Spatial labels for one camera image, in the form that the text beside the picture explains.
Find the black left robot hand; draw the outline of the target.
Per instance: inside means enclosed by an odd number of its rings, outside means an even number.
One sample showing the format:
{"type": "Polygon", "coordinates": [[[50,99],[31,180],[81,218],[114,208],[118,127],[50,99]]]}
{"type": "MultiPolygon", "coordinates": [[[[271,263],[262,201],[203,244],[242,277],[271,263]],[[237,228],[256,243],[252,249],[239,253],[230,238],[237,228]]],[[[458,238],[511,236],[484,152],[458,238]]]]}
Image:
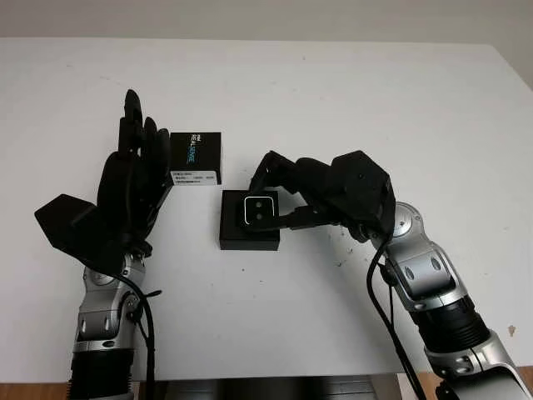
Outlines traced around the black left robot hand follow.
{"type": "Polygon", "coordinates": [[[104,164],[97,191],[97,207],[128,253],[152,255],[147,237],[173,186],[170,163],[170,133],[143,117],[139,96],[128,89],[117,150],[104,164]]]}

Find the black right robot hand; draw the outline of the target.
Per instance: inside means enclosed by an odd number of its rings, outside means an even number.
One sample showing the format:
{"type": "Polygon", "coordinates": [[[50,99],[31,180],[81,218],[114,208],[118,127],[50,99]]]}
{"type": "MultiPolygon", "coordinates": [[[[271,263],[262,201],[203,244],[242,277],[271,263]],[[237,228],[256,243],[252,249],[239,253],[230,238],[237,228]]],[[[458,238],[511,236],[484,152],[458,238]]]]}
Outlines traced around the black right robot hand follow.
{"type": "Polygon", "coordinates": [[[366,229],[352,220],[332,202],[326,176],[331,167],[314,158],[302,157],[293,162],[281,154],[268,152],[257,167],[248,188],[248,193],[258,194],[265,188],[284,188],[290,194],[299,193],[304,206],[278,216],[265,217],[247,224],[250,232],[270,232],[278,229],[299,230],[322,225],[342,225],[359,243],[369,240],[366,229]]]}

